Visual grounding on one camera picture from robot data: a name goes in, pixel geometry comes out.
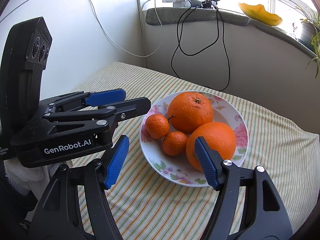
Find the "left hand white glove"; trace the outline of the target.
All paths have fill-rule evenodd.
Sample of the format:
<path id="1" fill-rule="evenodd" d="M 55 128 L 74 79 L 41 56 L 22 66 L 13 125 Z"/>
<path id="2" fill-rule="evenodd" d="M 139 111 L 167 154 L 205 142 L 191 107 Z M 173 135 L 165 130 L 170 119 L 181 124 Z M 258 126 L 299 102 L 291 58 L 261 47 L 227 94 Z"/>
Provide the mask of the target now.
<path id="1" fill-rule="evenodd" d="M 4 168 L 10 185 L 18 193 L 26 196 L 32 192 L 36 199 L 40 200 L 50 179 L 62 164 L 66 164 L 68 167 L 73 166 L 72 161 L 68 160 L 52 165 L 27 168 L 17 158 L 12 158 L 4 161 Z"/>

